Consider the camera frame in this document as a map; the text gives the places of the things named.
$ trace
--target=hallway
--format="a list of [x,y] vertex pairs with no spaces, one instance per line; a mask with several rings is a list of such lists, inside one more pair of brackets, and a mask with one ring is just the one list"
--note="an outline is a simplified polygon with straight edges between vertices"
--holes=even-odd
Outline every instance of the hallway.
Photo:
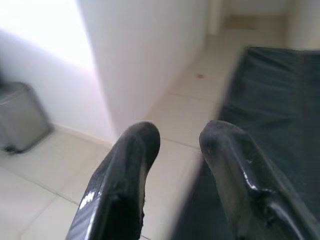
[[161,148],[146,181],[146,238],[167,240],[172,234],[202,163],[199,134],[218,116],[244,47],[284,47],[284,24],[264,17],[256,29],[226,28],[209,36],[203,54],[147,116],[160,131]]
[[[161,134],[161,149],[147,177],[141,239],[167,240],[202,160],[198,138],[217,117],[229,79],[247,45],[284,47],[280,18],[259,18],[255,29],[226,28],[207,38],[204,52],[145,120]],[[88,181],[110,150],[56,131],[22,155],[0,154],[0,238],[62,240]]]

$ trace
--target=trash can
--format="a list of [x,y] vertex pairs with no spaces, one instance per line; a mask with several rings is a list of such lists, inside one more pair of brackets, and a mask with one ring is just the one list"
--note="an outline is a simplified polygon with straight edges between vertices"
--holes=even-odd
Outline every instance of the trash can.
[[11,153],[29,150],[51,132],[31,89],[23,83],[0,88],[0,146]]

